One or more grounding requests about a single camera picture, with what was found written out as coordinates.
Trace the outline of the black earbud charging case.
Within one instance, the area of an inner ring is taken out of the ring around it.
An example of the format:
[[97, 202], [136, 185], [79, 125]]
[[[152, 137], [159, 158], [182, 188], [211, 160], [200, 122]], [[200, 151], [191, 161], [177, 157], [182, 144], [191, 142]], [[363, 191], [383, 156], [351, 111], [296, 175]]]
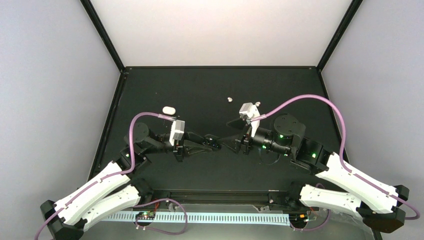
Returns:
[[206, 134], [203, 137], [203, 145], [212, 148], [214, 151], [220, 150], [222, 146], [219, 144], [219, 138], [212, 134]]

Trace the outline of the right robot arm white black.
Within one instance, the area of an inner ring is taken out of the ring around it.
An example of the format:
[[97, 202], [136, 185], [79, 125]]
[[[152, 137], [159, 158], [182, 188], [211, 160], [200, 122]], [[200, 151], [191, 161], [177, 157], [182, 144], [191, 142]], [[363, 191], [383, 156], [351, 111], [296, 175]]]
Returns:
[[239, 129], [240, 133], [221, 138], [218, 143], [234, 153], [247, 155], [252, 149], [275, 153], [341, 188], [341, 191], [334, 191], [296, 184], [294, 190], [284, 196], [290, 209], [301, 206], [326, 208], [347, 214], [382, 233], [392, 233], [405, 224], [406, 213], [401, 205], [408, 199], [407, 187], [387, 185], [363, 174], [338, 154], [306, 138], [305, 125], [294, 116], [282, 114], [276, 117], [272, 129], [259, 127], [246, 118], [230, 121], [229, 125]]

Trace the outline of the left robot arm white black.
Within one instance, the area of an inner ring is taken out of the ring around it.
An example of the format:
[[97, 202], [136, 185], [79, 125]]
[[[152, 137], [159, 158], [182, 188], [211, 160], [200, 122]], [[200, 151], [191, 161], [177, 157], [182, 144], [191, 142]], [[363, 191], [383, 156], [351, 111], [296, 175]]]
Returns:
[[177, 120], [170, 133], [154, 134], [145, 123], [136, 123], [131, 132], [134, 160], [127, 147], [82, 187], [63, 199], [47, 200], [40, 206], [52, 238], [79, 240], [107, 216], [150, 202], [153, 189], [141, 176], [151, 164], [148, 154], [173, 154], [182, 162], [184, 158], [221, 149], [215, 136], [185, 132], [184, 126], [184, 121]]

